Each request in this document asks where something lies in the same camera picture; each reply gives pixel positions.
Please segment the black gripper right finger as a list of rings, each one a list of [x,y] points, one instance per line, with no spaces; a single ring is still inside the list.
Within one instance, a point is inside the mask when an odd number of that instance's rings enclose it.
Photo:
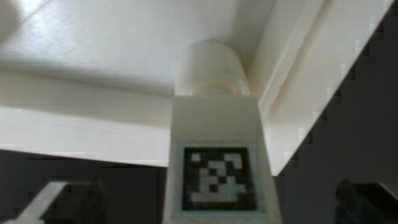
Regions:
[[[334,224],[398,224],[398,186],[340,182]]]

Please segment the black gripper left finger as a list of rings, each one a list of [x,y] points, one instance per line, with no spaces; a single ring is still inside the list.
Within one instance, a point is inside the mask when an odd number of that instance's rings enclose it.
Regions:
[[[107,224],[102,181],[52,181],[11,224]]]

